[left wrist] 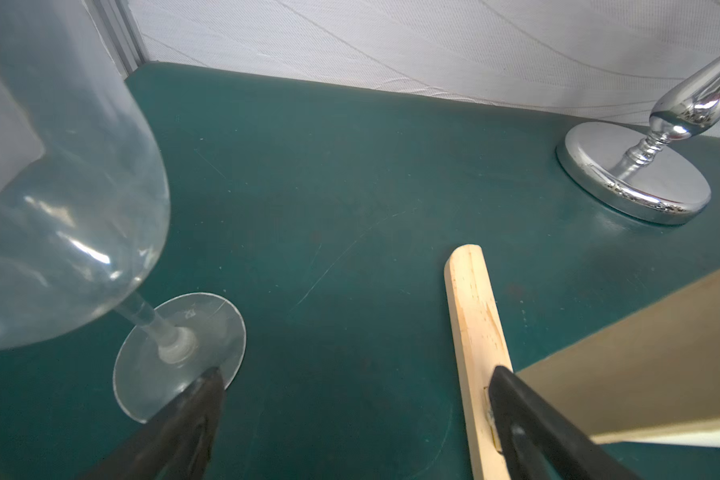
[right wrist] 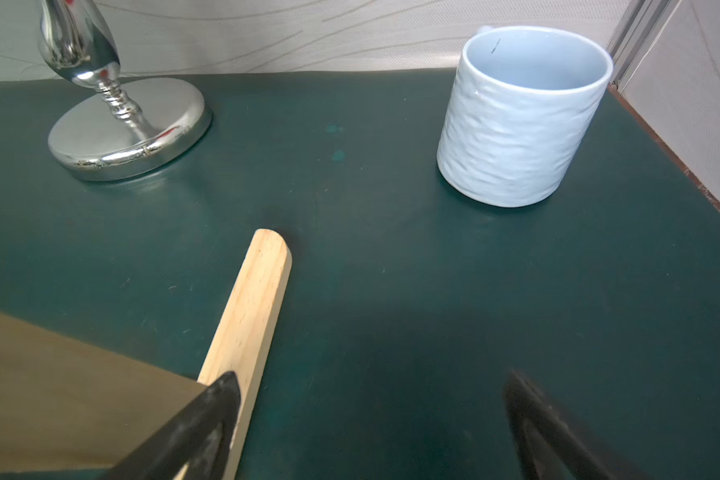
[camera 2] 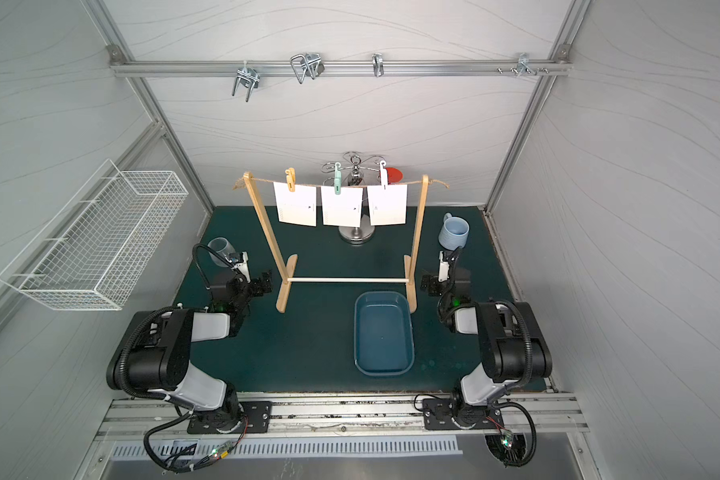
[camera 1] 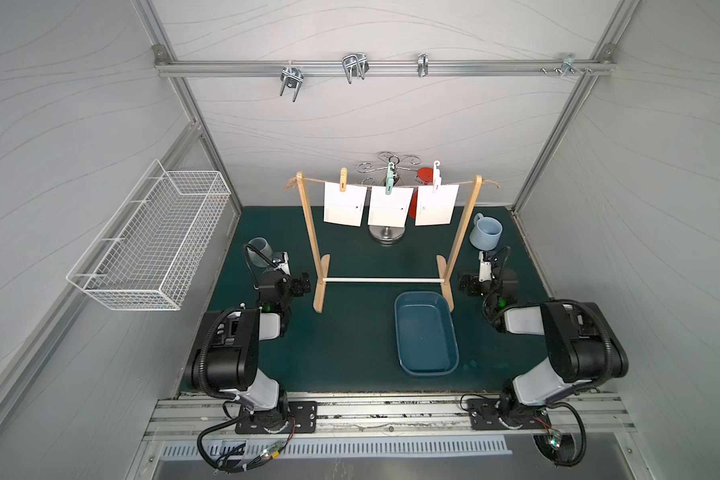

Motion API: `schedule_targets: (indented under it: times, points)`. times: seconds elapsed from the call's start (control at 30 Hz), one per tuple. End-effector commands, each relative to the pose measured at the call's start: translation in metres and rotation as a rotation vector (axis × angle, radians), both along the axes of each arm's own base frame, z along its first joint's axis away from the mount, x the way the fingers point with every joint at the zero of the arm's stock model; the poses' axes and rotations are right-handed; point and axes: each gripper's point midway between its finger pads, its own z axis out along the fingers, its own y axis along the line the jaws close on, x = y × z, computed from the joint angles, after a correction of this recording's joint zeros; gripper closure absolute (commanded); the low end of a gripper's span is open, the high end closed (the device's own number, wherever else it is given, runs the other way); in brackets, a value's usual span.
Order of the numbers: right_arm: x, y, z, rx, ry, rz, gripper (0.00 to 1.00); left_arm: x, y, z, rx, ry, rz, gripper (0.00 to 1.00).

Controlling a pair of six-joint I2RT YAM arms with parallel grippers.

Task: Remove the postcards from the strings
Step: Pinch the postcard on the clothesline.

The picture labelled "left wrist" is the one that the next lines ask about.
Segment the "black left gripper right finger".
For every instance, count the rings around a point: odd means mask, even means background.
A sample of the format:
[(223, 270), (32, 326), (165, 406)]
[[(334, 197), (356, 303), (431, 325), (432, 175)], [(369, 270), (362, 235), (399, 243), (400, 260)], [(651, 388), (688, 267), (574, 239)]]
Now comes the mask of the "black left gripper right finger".
[(504, 366), (494, 369), (488, 398), (512, 479), (636, 479), (638, 476)]

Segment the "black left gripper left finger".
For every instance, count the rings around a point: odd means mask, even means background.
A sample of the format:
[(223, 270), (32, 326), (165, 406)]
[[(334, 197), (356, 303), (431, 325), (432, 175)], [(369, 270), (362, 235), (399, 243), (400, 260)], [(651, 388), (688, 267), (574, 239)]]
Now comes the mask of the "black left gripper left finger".
[(81, 479), (201, 479), (211, 460), (224, 386), (212, 367)]

